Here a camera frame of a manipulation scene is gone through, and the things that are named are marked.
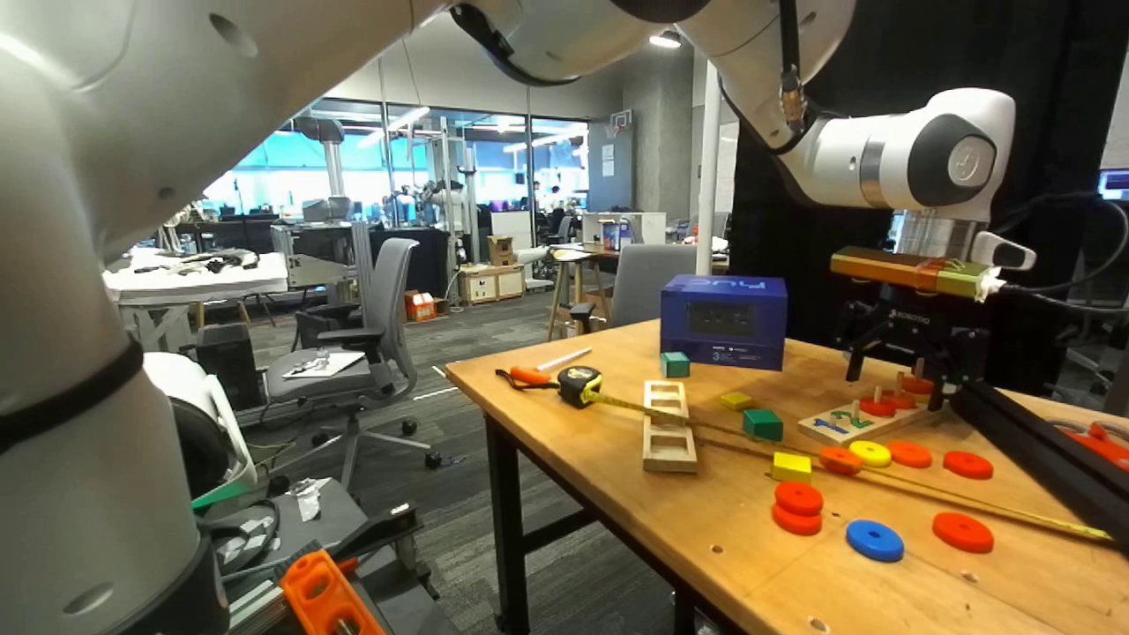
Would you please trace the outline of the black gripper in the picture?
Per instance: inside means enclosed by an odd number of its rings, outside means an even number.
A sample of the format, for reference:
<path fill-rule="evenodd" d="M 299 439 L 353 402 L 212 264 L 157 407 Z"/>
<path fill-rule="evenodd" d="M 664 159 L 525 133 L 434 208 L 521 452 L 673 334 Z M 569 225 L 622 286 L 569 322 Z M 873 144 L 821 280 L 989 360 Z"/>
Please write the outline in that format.
<path fill-rule="evenodd" d="M 853 291 L 839 322 L 847 377 L 858 382 L 873 358 L 899 360 L 928 377 L 935 395 L 952 395 L 989 369 L 989 312 L 960 298 L 923 298 L 899 286 Z"/>

